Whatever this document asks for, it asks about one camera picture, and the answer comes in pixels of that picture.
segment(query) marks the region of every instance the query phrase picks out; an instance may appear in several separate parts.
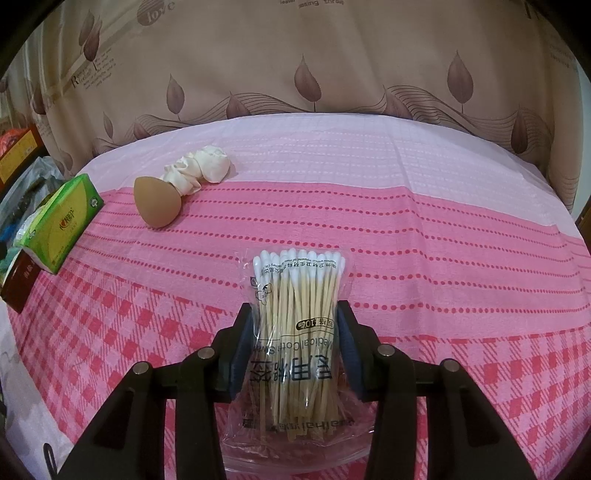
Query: metal screw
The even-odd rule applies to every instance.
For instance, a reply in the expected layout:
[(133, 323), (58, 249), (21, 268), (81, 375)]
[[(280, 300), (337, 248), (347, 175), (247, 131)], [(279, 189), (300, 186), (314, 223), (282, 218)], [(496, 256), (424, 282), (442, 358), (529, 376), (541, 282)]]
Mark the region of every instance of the metal screw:
[(203, 360), (207, 360), (208, 358), (213, 357), (215, 354), (216, 351), (210, 346), (204, 346), (197, 352), (197, 356)]
[(449, 358), (443, 362), (443, 368), (448, 372), (457, 372), (460, 369), (460, 364)]
[(144, 374), (148, 371), (149, 368), (150, 368), (150, 364), (148, 362), (137, 362), (133, 368), (134, 374), (136, 374), (136, 375)]
[(378, 353), (382, 356), (393, 356), (393, 354), (396, 352), (396, 349), (390, 345), (389, 343), (382, 343), (379, 347), (378, 347)]

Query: plastic packaging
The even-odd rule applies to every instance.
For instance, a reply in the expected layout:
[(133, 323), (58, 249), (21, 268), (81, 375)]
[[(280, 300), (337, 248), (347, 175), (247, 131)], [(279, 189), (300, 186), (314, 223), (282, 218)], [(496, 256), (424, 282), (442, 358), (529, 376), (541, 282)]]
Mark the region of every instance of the plastic packaging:
[(336, 302), (350, 287), (350, 266), (338, 251), (245, 256), (255, 348), (229, 409), (226, 468), (276, 478), (367, 454), (374, 416), (349, 389), (339, 355)]

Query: white wall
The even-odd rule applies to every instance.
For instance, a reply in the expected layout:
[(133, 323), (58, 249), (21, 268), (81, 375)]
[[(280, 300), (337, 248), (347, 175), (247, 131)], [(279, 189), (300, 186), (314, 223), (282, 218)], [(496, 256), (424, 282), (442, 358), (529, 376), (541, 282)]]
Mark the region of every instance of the white wall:
[(583, 164), (579, 188), (574, 197), (573, 218), (576, 220), (591, 195), (591, 83), (580, 65), (579, 78), (583, 98)]

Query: plaid fabric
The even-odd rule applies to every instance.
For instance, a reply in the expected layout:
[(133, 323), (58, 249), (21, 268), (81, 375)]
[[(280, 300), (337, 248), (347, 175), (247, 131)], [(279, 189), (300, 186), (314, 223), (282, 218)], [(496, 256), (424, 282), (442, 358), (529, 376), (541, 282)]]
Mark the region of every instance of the plaid fabric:
[[(564, 466), (591, 419), (582, 240), (402, 187), (231, 185), (200, 192), (164, 231), (145, 227), (131, 189), (105, 194), (59, 275), (40, 275), (23, 314), (10, 313), (22, 360), (72, 441), (134, 362), (178, 362), (232, 324), (246, 299), (240, 252), (339, 248), (354, 263), (349, 301), (361, 323), (415, 359), (456, 358), (538, 477)], [(420, 411), (418, 479), (427, 459)], [(364, 469), (360, 460), (293, 479), (358, 480)]]

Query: beige curtain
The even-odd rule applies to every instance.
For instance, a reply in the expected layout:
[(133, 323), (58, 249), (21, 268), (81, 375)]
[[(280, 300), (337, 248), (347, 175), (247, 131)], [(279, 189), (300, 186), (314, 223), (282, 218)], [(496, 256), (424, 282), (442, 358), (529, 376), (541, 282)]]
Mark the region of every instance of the beige curtain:
[(280, 112), (457, 128), (535, 164), (572, 207), (574, 57), (522, 0), (66, 0), (0, 81), (66, 173), (188, 125)]

